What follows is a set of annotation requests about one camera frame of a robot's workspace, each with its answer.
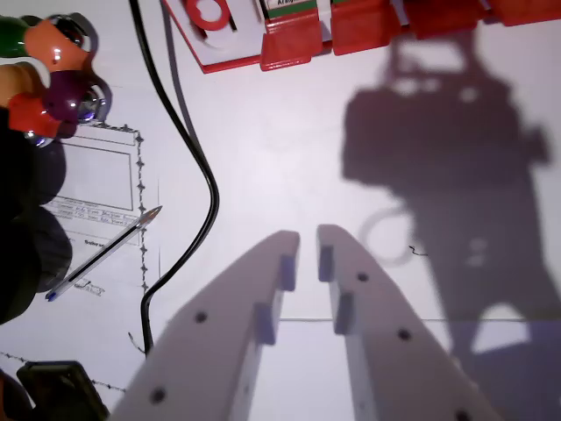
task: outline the green bead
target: green bead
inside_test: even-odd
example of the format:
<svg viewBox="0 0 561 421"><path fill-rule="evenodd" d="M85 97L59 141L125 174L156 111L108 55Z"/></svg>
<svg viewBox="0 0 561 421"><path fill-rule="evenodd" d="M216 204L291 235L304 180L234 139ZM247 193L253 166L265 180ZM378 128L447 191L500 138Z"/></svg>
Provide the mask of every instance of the green bead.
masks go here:
<svg viewBox="0 0 561 421"><path fill-rule="evenodd" d="M24 57L24 36L29 25L21 19L0 16L0 57Z"/></svg>

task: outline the pen tip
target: pen tip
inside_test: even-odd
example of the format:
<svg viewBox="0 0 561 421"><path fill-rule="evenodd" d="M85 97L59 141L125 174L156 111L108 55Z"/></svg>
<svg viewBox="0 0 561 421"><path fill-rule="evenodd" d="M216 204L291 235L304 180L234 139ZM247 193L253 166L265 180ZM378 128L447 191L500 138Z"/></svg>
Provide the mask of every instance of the pen tip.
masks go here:
<svg viewBox="0 0 561 421"><path fill-rule="evenodd" d="M162 208L162 206L158 206L157 208L149 210L147 213L145 213L142 216L142 218L140 220L140 223L145 225L145 224L148 224L148 223L152 222L152 220L154 218L156 218L156 215L158 215L160 213L161 208Z"/></svg>

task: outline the black cable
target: black cable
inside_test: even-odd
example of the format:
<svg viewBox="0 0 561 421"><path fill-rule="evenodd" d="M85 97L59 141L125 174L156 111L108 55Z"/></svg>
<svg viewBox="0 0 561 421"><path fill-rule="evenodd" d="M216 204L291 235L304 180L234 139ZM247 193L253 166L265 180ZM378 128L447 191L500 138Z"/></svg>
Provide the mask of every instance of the black cable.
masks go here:
<svg viewBox="0 0 561 421"><path fill-rule="evenodd" d="M149 318L150 301L152 300L153 295L161 287L163 287L177 273L179 269L181 269L183 264L185 264L185 262L189 259L189 257L191 257L191 255L196 251L196 249L202 244L202 242L208 235L210 228L212 228L215 219L217 218L220 196L218 193L217 182L214 178L214 175L212 174L212 170L210 169L209 163L204 157L204 154L202 153L200 147L197 146L190 138L183 123L181 122L180 118L177 116L177 113L175 112L173 105L169 101L166 91L164 90L160 78L158 77L158 71L154 66L152 54L150 53L150 47L148 46L148 40L146 39L146 32L144 29L144 24L142 23L142 15L140 13L140 8L138 6L138 0L129 0L129 4L131 6L132 20L134 21L134 27L137 32L140 51L142 52L142 56L144 57L144 62L146 64L148 74L152 79L154 88L156 88L156 92L160 97L160 101L164 105L164 108L166 108L167 114L169 114L169 117L174 122L175 128L181 135L183 142L185 142L185 145L192 153L193 158L195 158L197 165L201 169L201 172L204 175L204 178L209 185L209 192L210 192L209 213L207 213L207 216L204 219L204 222L202 223L201 229L196 234L195 238L193 239L193 242L189 245L188 249L179 258L179 260L177 260L175 264L156 283L154 283L154 285L149 290L147 290L147 292L142 297L142 301L140 302L140 319L142 322L142 334L144 337L144 351L147 356L153 347L152 330L150 328L150 318Z"/></svg>

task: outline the ballpoint pen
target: ballpoint pen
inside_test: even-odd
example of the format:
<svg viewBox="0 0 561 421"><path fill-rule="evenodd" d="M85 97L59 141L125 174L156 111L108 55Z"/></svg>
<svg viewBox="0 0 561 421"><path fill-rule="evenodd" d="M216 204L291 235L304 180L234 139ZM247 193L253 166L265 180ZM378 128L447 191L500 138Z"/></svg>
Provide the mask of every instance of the ballpoint pen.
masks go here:
<svg viewBox="0 0 561 421"><path fill-rule="evenodd" d="M107 243L105 246L100 248L97 253L91 256L89 259L84 261L76 270L74 270L70 275L64 278L56 287L51 289L45 296L48 301L54 301L59 296L61 296L64 291L69 289L72 285L77 283L85 274L90 270L95 268L98 264L104 261L109 255L111 255L115 250L117 250L121 245L123 245L130 237L132 237L136 232L150 224L156 215L161 210L161 206L149 210L146 213L140 215L137 219L122 230L112 241Z"/></svg>

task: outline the purple bead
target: purple bead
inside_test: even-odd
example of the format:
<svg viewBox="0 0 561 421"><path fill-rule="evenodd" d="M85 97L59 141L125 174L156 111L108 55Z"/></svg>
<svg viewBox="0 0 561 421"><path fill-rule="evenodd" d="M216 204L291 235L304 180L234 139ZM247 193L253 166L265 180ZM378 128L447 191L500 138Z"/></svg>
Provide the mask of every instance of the purple bead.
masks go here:
<svg viewBox="0 0 561 421"><path fill-rule="evenodd" d="M64 70L51 73L51 84L43 96L43 106L51 117L69 123L78 123L78 110L89 89L84 73Z"/></svg>

